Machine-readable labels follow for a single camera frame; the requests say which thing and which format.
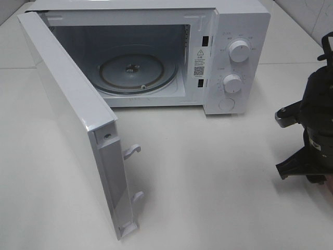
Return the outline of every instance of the sticker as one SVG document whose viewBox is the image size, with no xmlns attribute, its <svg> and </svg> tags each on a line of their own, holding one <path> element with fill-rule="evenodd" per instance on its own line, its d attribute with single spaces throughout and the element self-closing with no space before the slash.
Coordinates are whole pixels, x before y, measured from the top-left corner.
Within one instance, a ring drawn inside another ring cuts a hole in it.
<svg viewBox="0 0 333 250">
<path fill-rule="evenodd" d="M 193 77 L 204 78 L 206 74 L 207 58 L 209 58 L 209 48 L 210 47 L 195 47 L 193 49 Z"/>
<path fill-rule="evenodd" d="M 319 151 L 322 150 L 322 147 L 321 147 L 318 143 L 314 142 L 311 138 L 309 138 L 309 141 L 310 141 L 310 144 L 311 144 L 316 150 L 319 150 Z"/>
</svg>

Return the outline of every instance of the open microwave door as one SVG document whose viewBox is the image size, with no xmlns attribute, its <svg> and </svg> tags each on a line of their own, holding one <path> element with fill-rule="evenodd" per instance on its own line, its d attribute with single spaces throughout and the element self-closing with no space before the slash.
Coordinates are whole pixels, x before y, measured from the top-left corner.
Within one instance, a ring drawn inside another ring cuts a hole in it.
<svg viewBox="0 0 333 250">
<path fill-rule="evenodd" d="M 143 193 L 129 197 L 124 159 L 140 146 L 122 151 L 117 117 L 40 16 L 18 18 L 59 126 L 119 240 L 137 228 L 132 203 Z"/>
</svg>

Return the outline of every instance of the white table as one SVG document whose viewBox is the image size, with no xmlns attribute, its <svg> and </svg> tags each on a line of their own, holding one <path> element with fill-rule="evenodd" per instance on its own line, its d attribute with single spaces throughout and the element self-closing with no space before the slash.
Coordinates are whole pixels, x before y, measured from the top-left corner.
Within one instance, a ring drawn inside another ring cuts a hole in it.
<svg viewBox="0 0 333 250">
<path fill-rule="evenodd" d="M 18 12 L 23 12 L 24 5 Z M 0 249 L 331 249 L 333 197 L 275 168 L 302 128 L 274 112 L 301 99 L 322 49 L 275 3 L 244 115 L 114 109 L 140 229 L 117 241 L 61 134 L 15 17 L 0 26 Z"/>
</svg>

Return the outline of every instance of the power level knob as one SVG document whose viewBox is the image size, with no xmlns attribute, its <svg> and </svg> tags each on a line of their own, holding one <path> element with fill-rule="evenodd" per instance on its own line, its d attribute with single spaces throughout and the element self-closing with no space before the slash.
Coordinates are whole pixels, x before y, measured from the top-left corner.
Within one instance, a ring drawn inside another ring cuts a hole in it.
<svg viewBox="0 0 333 250">
<path fill-rule="evenodd" d="M 245 61 L 246 59 L 248 59 L 249 55 L 250 55 L 250 46 L 244 40 L 234 41 L 229 46 L 229 56 L 231 60 L 236 63 Z"/>
<path fill-rule="evenodd" d="M 237 74 L 230 74 L 223 79 L 224 91 L 227 93 L 236 93 L 240 91 L 242 80 Z"/>
</svg>

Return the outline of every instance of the white microwave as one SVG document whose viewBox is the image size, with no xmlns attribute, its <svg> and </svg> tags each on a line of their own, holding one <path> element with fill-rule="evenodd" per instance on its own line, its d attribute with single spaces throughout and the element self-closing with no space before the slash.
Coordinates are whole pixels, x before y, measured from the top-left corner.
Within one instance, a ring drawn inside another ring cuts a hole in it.
<svg viewBox="0 0 333 250">
<path fill-rule="evenodd" d="M 270 14 L 257 0 L 37 0 L 19 15 L 56 118 L 117 238 L 137 228 L 110 107 L 243 113 Z"/>
</svg>

